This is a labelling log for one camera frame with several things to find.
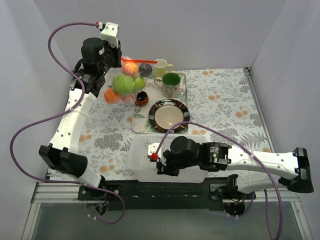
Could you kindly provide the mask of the white plastic basket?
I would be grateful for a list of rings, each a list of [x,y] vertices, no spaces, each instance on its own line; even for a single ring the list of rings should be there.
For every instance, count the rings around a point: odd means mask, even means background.
[[[156,163],[151,162],[148,158],[148,146],[159,143],[163,136],[161,133],[143,133],[133,138],[128,152],[127,165],[137,180],[148,183],[202,183],[208,172],[201,170],[198,166],[181,169],[178,176],[157,174]]]

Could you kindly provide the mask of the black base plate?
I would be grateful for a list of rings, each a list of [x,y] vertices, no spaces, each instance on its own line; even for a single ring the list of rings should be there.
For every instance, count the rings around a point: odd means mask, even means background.
[[[77,199],[88,202],[108,202],[109,211],[126,210],[186,210],[222,211],[223,203],[242,203],[252,194],[228,193],[225,177],[206,178],[201,183],[139,182],[109,180],[102,185],[107,193],[80,186]]]

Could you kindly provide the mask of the aluminium frame rail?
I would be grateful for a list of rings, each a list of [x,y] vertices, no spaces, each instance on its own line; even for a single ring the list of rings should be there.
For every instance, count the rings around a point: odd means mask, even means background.
[[[37,183],[32,203],[83,203],[78,200],[80,186],[72,183]]]

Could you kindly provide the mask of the fake peach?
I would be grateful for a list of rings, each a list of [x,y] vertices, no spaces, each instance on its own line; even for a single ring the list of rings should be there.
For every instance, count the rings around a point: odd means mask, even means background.
[[[125,75],[135,77],[139,73],[139,66],[135,62],[124,62],[121,71]]]

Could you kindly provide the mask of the pale yellow mug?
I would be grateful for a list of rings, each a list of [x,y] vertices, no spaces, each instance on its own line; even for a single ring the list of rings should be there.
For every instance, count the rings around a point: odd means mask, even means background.
[[[153,74],[156,78],[162,78],[163,75],[169,73],[173,70],[174,65],[168,63],[165,59],[156,59],[156,64],[154,65]]]

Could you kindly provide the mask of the small orange black cup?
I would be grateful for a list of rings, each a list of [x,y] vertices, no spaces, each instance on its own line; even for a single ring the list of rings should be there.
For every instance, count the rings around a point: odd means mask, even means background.
[[[149,96],[145,91],[141,91],[136,95],[135,105],[138,107],[144,107],[149,102]]]

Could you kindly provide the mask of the clear zip top bag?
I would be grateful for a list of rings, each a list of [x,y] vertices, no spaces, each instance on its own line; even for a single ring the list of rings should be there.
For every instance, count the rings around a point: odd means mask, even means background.
[[[146,88],[154,72],[156,60],[121,57],[121,67],[111,68],[105,76],[107,89],[103,96],[108,104],[130,104]]]

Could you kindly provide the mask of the floral serving tray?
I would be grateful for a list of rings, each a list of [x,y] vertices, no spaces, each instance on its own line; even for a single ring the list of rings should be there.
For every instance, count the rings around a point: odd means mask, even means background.
[[[165,133],[172,125],[191,119],[188,110],[188,94],[186,75],[176,73],[180,84],[175,89],[177,96],[165,97],[159,79],[150,78],[144,90],[145,103],[135,105],[132,113],[131,127],[135,133]]]

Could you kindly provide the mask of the fake green apple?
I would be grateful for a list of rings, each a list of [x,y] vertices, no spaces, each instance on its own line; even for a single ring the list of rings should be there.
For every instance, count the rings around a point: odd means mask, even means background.
[[[134,79],[134,91],[139,92],[144,89],[146,85],[145,79],[142,76],[137,76]]]

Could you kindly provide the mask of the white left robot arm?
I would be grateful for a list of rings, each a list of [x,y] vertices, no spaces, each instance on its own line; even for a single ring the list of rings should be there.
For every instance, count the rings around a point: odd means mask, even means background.
[[[89,185],[89,194],[95,200],[106,196],[104,177],[96,173],[85,156],[78,155],[78,144],[88,113],[105,84],[105,75],[111,68],[121,67],[121,46],[97,37],[87,38],[81,47],[81,59],[74,67],[65,109],[68,111],[59,123],[47,146],[39,155],[50,169],[66,174],[82,184]]]

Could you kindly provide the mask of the striped rim ceramic plate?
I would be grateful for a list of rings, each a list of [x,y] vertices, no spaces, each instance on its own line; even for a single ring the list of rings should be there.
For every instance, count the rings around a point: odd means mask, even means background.
[[[190,119],[191,113],[186,104],[177,99],[159,100],[148,112],[151,129],[159,133],[166,133],[173,125]]]

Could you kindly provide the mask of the green interior floral mug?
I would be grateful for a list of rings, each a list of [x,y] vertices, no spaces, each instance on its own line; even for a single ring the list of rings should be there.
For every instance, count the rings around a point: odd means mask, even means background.
[[[177,73],[169,72],[162,77],[156,77],[153,83],[160,88],[165,98],[176,98],[180,93],[181,77]]]

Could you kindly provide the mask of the fake orange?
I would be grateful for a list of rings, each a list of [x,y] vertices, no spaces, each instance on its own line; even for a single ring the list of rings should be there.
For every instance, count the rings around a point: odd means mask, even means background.
[[[114,91],[113,88],[108,88],[104,92],[104,99],[109,104],[116,104],[120,101],[121,95]]]

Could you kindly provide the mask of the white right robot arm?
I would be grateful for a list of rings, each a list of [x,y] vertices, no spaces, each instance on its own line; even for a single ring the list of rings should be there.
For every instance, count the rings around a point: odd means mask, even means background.
[[[247,175],[231,174],[224,185],[212,188],[212,195],[221,199],[274,187],[300,194],[314,192],[307,150],[301,147],[287,153],[247,153],[227,143],[198,143],[178,136],[166,150],[159,142],[149,144],[147,156],[156,163],[158,175],[183,183],[202,183],[209,172],[248,171]]]

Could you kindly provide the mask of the fake dark plum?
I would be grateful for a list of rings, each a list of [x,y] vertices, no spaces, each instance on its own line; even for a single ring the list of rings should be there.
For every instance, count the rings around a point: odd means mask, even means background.
[[[141,63],[138,67],[138,74],[141,77],[147,78],[153,72],[153,67],[149,63]]]

